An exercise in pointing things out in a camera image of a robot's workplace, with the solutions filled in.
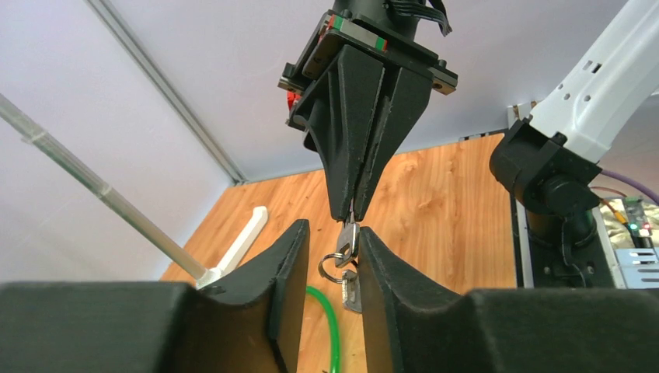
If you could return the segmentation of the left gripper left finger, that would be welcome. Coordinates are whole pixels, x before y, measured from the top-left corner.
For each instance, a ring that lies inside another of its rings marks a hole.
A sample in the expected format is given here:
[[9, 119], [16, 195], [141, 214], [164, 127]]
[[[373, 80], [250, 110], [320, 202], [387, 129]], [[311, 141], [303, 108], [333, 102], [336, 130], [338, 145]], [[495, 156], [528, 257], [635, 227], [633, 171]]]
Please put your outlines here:
[[294, 372], [309, 222], [219, 280], [1, 286], [3, 372]]

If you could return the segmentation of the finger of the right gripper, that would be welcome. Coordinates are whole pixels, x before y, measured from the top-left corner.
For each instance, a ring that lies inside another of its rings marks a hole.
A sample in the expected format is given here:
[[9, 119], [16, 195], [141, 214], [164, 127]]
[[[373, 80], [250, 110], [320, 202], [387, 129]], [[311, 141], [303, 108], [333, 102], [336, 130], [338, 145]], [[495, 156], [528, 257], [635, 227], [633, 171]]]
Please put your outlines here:
[[335, 221], [364, 219], [357, 187], [366, 163], [371, 128], [381, 98], [385, 66], [346, 45], [304, 92], [291, 119], [307, 130], [305, 143], [323, 164], [330, 215]]
[[364, 220], [384, 168], [425, 111], [432, 83], [428, 73], [420, 75], [406, 68], [385, 70], [353, 195], [356, 221]]

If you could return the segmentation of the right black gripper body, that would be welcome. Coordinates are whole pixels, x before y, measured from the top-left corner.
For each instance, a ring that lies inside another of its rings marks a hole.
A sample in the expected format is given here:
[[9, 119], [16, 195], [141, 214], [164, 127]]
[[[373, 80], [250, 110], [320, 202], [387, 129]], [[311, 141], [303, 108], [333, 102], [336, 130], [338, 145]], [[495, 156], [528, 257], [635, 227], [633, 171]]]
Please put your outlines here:
[[427, 69], [432, 75], [432, 89], [447, 96], [458, 85], [458, 75], [446, 67], [446, 61], [434, 52], [405, 37], [392, 27], [384, 26], [367, 16], [329, 10], [321, 18], [316, 31], [294, 64], [286, 64], [278, 86], [288, 92], [290, 127], [303, 124], [293, 120], [294, 106], [311, 92], [330, 62], [344, 46], [351, 46], [371, 55], [384, 65], [399, 66], [409, 71]]

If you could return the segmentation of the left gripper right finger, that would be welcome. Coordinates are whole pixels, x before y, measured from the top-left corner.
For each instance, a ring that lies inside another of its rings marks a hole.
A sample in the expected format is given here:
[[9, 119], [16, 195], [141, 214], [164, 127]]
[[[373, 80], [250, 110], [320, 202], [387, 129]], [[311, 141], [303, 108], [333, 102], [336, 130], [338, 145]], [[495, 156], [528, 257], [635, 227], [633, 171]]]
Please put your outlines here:
[[370, 372], [656, 372], [658, 292], [474, 289], [459, 295], [359, 235]]

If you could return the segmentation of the silver key pair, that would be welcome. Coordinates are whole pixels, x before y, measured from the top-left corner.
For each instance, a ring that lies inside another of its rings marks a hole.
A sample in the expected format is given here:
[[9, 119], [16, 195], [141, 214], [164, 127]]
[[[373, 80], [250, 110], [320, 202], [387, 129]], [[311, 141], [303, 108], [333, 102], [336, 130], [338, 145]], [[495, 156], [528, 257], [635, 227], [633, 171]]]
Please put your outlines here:
[[[351, 201], [349, 213], [342, 223], [334, 252], [326, 254], [317, 266], [322, 278], [341, 286], [343, 307], [357, 314], [362, 313], [361, 284], [357, 261], [360, 229], [360, 224], [355, 218], [354, 202]], [[334, 277], [326, 271], [324, 264], [327, 260], [334, 260], [335, 268], [342, 270], [340, 277]]]

